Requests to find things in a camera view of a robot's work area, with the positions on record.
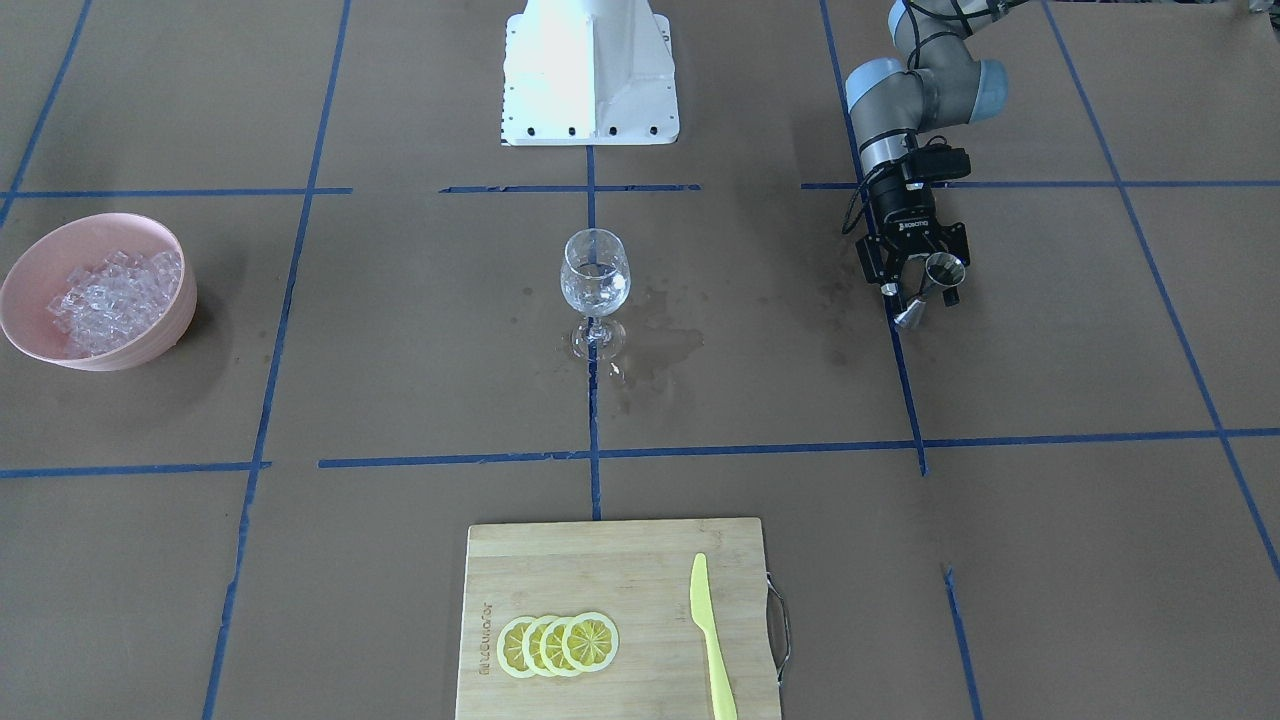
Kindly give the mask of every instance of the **grid line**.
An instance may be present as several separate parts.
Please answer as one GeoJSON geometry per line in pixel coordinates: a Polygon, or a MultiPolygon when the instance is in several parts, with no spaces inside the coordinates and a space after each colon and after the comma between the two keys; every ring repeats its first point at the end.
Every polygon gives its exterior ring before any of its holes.
{"type": "Polygon", "coordinates": [[[451,184],[442,195],[479,195],[504,192],[698,192],[701,184],[451,184]]]}
{"type": "MultiPolygon", "coordinates": [[[[1230,437],[1280,437],[1280,428],[1236,428],[1225,430],[1230,437]]],[[[1134,433],[1082,433],[1059,436],[1004,436],[970,438],[925,438],[925,447],[1012,447],[1044,445],[1103,445],[1137,442],[1171,442],[1185,439],[1217,439],[1217,430],[1153,430],[1134,433]]],[[[668,447],[600,448],[604,460],[635,457],[703,457],[716,455],[795,455],[817,452],[869,452],[913,450],[914,439],[806,442],[772,445],[712,445],[668,447]]],[[[530,462],[543,460],[588,460],[591,450],[553,450],[544,452],[494,452],[479,455],[417,455],[389,457],[335,457],[316,462],[320,469],[384,468],[401,465],[467,465],[488,462],[530,462]]]]}
{"type": "MultiPolygon", "coordinates": [[[[595,146],[586,146],[586,227],[595,227],[595,146]]],[[[595,251],[591,251],[591,260],[595,261],[595,251]]],[[[595,320],[588,318],[588,333],[595,320]]],[[[600,363],[599,348],[594,340],[586,345],[586,432],[590,443],[590,473],[591,473],[591,519],[600,520],[603,516],[600,488],[600,363]]]]}
{"type": "MultiPolygon", "coordinates": [[[[156,465],[84,465],[78,468],[14,468],[10,470],[0,470],[0,479],[229,473],[248,470],[252,465],[252,462],[174,462],[156,465]]],[[[269,468],[270,465],[270,462],[261,462],[262,468],[269,468]]]]}
{"type": "MultiPolygon", "coordinates": [[[[822,10],[822,24],[827,33],[827,53],[831,55],[831,70],[836,76],[836,92],[840,96],[840,114],[844,117],[845,135],[849,138],[849,154],[854,160],[854,174],[858,178],[858,182],[861,183],[865,174],[863,173],[863,161],[858,156],[858,137],[854,135],[854,122],[846,111],[846,108],[849,108],[849,100],[845,96],[844,73],[840,69],[840,55],[836,51],[836,36],[831,29],[831,13],[827,9],[827,0],[818,0],[818,9],[822,10]]],[[[867,204],[867,201],[868,195],[864,188],[863,202],[867,204]]],[[[872,233],[876,232],[876,220],[870,217],[870,213],[867,214],[867,228],[872,233]]],[[[906,406],[906,416],[911,424],[911,438],[915,441],[915,454],[916,460],[920,464],[920,475],[928,475],[929,460],[925,456],[924,441],[920,437],[920,420],[915,411],[915,397],[911,393],[911,377],[906,370],[906,356],[902,354],[902,340],[897,334],[897,325],[893,324],[892,302],[888,296],[884,297],[884,320],[888,325],[890,341],[893,345],[893,360],[897,363],[897,379],[899,384],[902,386],[902,404],[906,406]]]]}
{"type": "Polygon", "coordinates": [[[1152,281],[1156,283],[1160,299],[1165,304],[1165,311],[1169,315],[1170,323],[1174,325],[1174,332],[1178,334],[1178,342],[1181,345],[1183,354],[1187,356],[1187,364],[1190,366],[1192,374],[1196,378],[1196,386],[1199,388],[1201,398],[1204,401],[1204,409],[1208,411],[1210,419],[1213,423],[1213,429],[1216,430],[1219,441],[1222,445],[1222,452],[1226,455],[1228,464],[1231,466],[1231,473],[1235,475],[1235,483],[1240,488],[1240,495],[1244,497],[1244,503],[1249,510],[1249,516],[1253,519],[1254,529],[1258,532],[1262,547],[1266,551],[1267,559],[1271,561],[1271,570],[1275,573],[1276,579],[1280,579],[1280,557],[1276,556],[1276,548],[1271,542],[1271,534],[1267,532],[1266,523],[1262,520],[1262,514],[1258,511],[1257,502],[1253,498],[1253,492],[1249,489],[1249,483],[1235,457],[1235,450],[1231,447],[1231,439],[1222,427],[1222,419],[1213,404],[1213,397],[1210,395],[1208,383],[1204,382],[1204,375],[1201,373],[1199,363],[1196,360],[1196,354],[1192,351],[1190,340],[1187,337],[1183,323],[1178,318],[1178,310],[1174,307],[1174,301],[1169,295],[1169,288],[1165,286],[1165,279],[1160,274],[1156,258],[1151,251],[1151,245],[1147,242],[1147,234],[1143,232],[1142,223],[1138,220],[1138,213],[1134,210],[1133,201],[1129,199],[1129,190],[1120,177],[1120,169],[1111,152],[1111,145],[1107,142],[1106,135],[1102,132],[1102,124],[1098,122],[1098,117],[1093,111],[1093,104],[1089,101],[1089,96],[1084,90],[1084,83],[1080,81],[1079,72],[1076,72],[1075,61],[1071,60],[1071,53],[1066,47],[1062,31],[1057,27],[1057,20],[1053,18],[1053,10],[1050,9],[1048,0],[1041,0],[1041,8],[1044,10],[1044,17],[1048,19],[1050,28],[1053,31],[1053,37],[1057,40],[1057,46],[1062,51],[1062,60],[1066,63],[1066,69],[1071,74],[1071,81],[1075,83],[1075,90],[1080,95],[1080,101],[1084,104],[1085,114],[1089,117],[1089,123],[1093,126],[1093,132],[1098,138],[1098,145],[1102,147],[1102,155],[1106,158],[1107,167],[1111,169],[1111,177],[1115,179],[1116,190],[1120,192],[1120,199],[1124,201],[1125,211],[1129,214],[1129,222],[1133,224],[1134,233],[1138,236],[1138,243],[1142,246],[1142,254],[1147,260],[1147,268],[1151,270],[1152,281]]]}
{"type": "Polygon", "coordinates": [[[214,706],[218,701],[218,688],[221,682],[223,662],[227,656],[227,639],[230,633],[232,618],[236,610],[236,592],[239,588],[241,569],[244,562],[244,552],[248,543],[250,509],[257,493],[257,480],[262,469],[262,451],[266,446],[266,433],[271,423],[271,405],[275,400],[275,384],[280,374],[280,359],[284,355],[284,338],[289,329],[289,313],[293,306],[293,290],[298,279],[298,263],[302,258],[302,246],[307,234],[307,225],[311,219],[311,205],[315,197],[316,178],[320,174],[320,160],[324,156],[325,133],[329,128],[329,111],[333,108],[333,96],[338,85],[338,70],[342,67],[342,49],[347,38],[347,22],[351,19],[351,0],[343,0],[342,19],[338,23],[338,37],[334,42],[333,61],[329,67],[329,83],[325,88],[324,105],[320,110],[320,126],[316,129],[315,149],[311,154],[311,172],[307,174],[307,192],[302,196],[302,213],[298,218],[298,232],[293,241],[293,255],[289,260],[289,275],[284,284],[284,301],[280,306],[280,322],[275,332],[275,348],[271,352],[271,365],[266,377],[266,389],[262,396],[262,415],[259,420],[257,439],[253,445],[252,465],[248,470],[248,479],[244,486],[244,503],[241,507],[239,532],[236,541],[236,568],[232,580],[227,585],[227,596],[223,601],[221,623],[218,628],[218,642],[214,648],[212,666],[209,673],[209,687],[205,692],[205,705],[201,714],[202,720],[212,720],[214,706]]]}
{"type": "Polygon", "coordinates": [[[956,646],[960,648],[960,665],[964,667],[964,683],[969,689],[969,707],[973,720],[982,720],[982,701],[978,697],[978,679],[973,673],[973,657],[969,655],[969,638],[964,632],[964,618],[960,615],[960,601],[956,600],[955,568],[947,565],[942,575],[947,587],[947,605],[951,606],[951,625],[956,632],[956,646]]]}
{"type": "Polygon", "coordinates": [[[49,122],[49,113],[54,109],[54,101],[58,99],[58,91],[63,87],[63,79],[67,77],[67,68],[72,64],[72,56],[76,55],[76,47],[79,46],[81,33],[84,32],[84,22],[88,19],[90,8],[93,6],[93,0],[84,0],[81,6],[79,17],[76,19],[76,29],[72,31],[72,38],[67,42],[67,53],[63,54],[63,63],[58,67],[58,74],[54,76],[54,85],[49,88],[49,95],[45,97],[45,105],[40,109],[40,117],[36,118],[36,127],[31,131],[31,138],[27,140],[27,149],[22,154],[22,160],[18,163],[18,170],[13,174],[13,182],[9,184],[9,193],[4,199],[4,205],[0,205],[0,228],[4,227],[5,220],[9,219],[9,210],[13,208],[13,201],[19,190],[22,190],[22,178],[27,174],[27,168],[31,165],[31,158],[36,154],[36,143],[40,142],[40,135],[45,131],[45,123],[49,122]]]}
{"type": "MultiPolygon", "coordinates": [[[[1257,188],[1280,187],[1280,179],[1199,179],[1199,181],[940,181],[929,183],[936,190],[1052,188],[1052,187],[1206,187],[1257,188]]],[[[858,190],[856,182],[804,182],[800,190],[858,190]]]]}
{"type": "Polygon", "coordinates": [[[61,200],[73,197],[262,197],[273,195],[351,195],[351,187],[214,187],[156,190],[38,190],[6,192],[14,200],[61,200]]]}

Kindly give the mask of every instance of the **bowl of ice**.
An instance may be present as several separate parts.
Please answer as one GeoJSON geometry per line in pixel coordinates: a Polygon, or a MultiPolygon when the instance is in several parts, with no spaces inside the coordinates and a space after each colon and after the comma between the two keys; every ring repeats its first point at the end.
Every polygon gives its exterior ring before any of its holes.
{"type": "Polygon", "coordinates": [[[154,360],[187,332],[196,278],[178,238],[128,213],[42,237],[0,286],[0,328],[27,355],[77,370],[154,360]]]}

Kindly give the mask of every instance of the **white metal pedestal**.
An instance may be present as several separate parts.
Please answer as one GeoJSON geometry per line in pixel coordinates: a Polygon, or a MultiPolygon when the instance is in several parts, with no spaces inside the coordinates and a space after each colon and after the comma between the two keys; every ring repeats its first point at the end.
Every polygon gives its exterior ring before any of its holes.
{"type": "Polygon", "coordinates": [[[680,136],[671,23],[648,0],[529,0],[507,20],[506,145],[663,145],[680,136]]]}

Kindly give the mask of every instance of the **metal jigger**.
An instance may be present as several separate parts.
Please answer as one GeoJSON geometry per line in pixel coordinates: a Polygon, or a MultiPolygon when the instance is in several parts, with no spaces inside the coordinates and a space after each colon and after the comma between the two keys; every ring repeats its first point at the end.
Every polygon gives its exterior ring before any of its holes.
{"type": "Polygon", "coordinates": [[[924,316],[924,297],[936,288],[947,290],[964,282],[964,263],[950,252],[934,252],[924,259],[924,277],[920,290],[902,310],[893,316],[893,324],[902,329],[914,329],[924,316]]]}

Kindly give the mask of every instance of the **yellow knife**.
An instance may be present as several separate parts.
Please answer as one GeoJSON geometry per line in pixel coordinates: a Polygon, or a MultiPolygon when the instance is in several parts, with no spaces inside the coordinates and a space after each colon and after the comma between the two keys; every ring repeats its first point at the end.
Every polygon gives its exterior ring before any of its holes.
{"type": "Polygon", "coordinates": [[[694,556],[694,573],[689,578],[689,614],[707,637],[707,673],[710,675],[712,712],[716,720],[737,720],[737,706],[733,705],[733,691],[728,685],[728,673],[724,670],[724,657],[719,652],[719,637],[716,634],[716,615],[712,614],[712,587],[707,580],[707,556],[699,552],[694,556]]]}

